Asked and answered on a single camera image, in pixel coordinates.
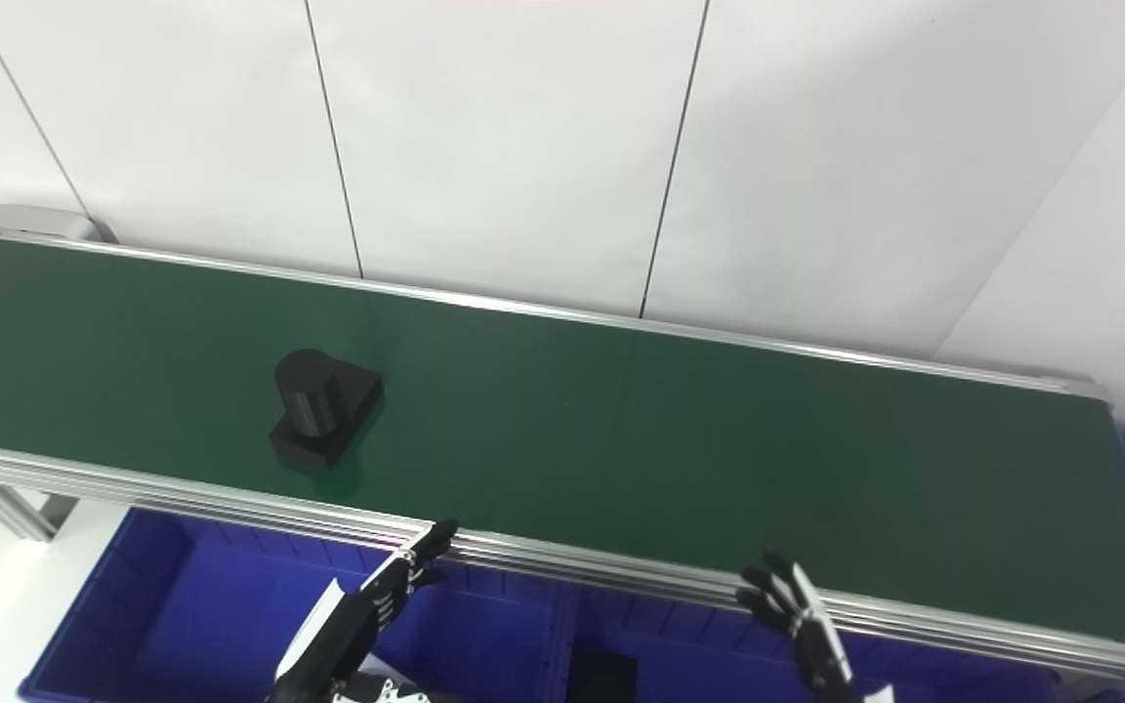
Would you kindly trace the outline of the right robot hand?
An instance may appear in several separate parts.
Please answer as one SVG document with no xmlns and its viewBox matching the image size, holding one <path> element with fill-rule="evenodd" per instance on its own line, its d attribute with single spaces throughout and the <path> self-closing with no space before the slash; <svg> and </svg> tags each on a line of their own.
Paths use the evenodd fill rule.
<svg viewBox="0 0 1125 703">
<path fill-rule="evenodd" d="M 760 627 L 782 636 L 791 648 L 799 681 L 812 702 L 894 702 L 883 684 L 861 690 L 829 610 L 803 566 L 765 549 L 762 564 L 746 566 L 735 600 Z"/>
</svg>

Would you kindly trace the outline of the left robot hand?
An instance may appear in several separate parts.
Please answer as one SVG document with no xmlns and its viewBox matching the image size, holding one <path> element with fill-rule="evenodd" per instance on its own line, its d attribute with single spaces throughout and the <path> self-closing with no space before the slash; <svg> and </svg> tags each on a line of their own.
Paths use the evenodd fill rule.
<svg viewBox="0 0 1125 703">
<path fill-rule="evenodd" d="M 450 551 L 457 528 L 454 519 L 429 524 L 356 589 L 331 580 L 277 664 L 268 702 L 446 702 L 389 666 L 363 664 L 410 597 L 443 578 L 432 561 Z"/>
</svg>

